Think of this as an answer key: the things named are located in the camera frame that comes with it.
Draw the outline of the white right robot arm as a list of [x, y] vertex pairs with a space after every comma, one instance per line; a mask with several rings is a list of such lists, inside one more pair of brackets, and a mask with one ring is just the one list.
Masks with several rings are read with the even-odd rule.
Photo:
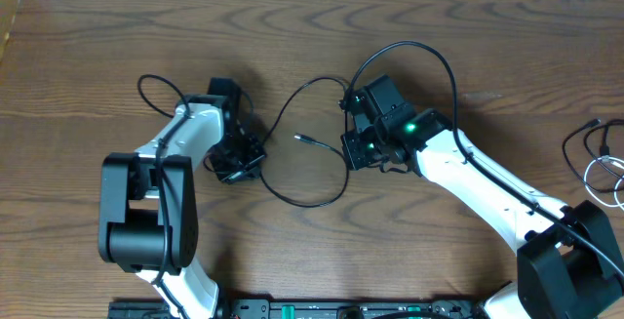
[[517, 279], [475, 310], [480, 318], [596, 318], [623, 297], [623, 258], [606, 213], [551, 197], [487, 157], [435, 109], [421, 112], [382, 76], [348, 91], [350, 169], [405, 165], [460, 199], [516, 256]]

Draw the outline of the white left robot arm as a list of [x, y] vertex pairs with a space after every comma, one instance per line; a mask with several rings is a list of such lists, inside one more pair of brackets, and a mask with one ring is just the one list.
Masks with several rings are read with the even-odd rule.
[[108, 305], [109, 317], [231, 317], [225, 293], [196, 256], [194, 173], [209, 168], [227, 184], [258, 178], [266, 154], [239, 118], [244, 96], [233, 80], [214, 78], [205, 94], [180, 97], [153, 140], [103, 160], [98, 252], [160, 296], [117, 299]]

